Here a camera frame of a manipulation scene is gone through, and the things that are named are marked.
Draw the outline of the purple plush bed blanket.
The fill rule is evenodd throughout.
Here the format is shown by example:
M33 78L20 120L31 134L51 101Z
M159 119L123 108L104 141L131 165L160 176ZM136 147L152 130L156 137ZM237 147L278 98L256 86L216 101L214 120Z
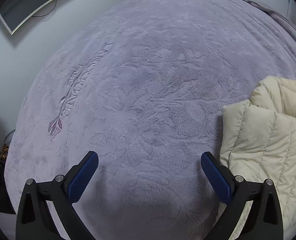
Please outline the purple plush bed blanket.
M5 168L25 182L99 168L74 205L96 239L203 239L219 202L200 168L221 111L267 76L296 79L296 27L243 0L126 0L67 41L19 112Z

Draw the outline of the cream quilted puffer jacket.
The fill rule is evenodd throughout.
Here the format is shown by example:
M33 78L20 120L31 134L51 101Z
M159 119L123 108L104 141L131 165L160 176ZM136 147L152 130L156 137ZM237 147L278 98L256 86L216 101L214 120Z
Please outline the cream quilted puffer jacket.
M296 235L296 80L268 76L224 106L220 162L247 181L273 180L284 239Z

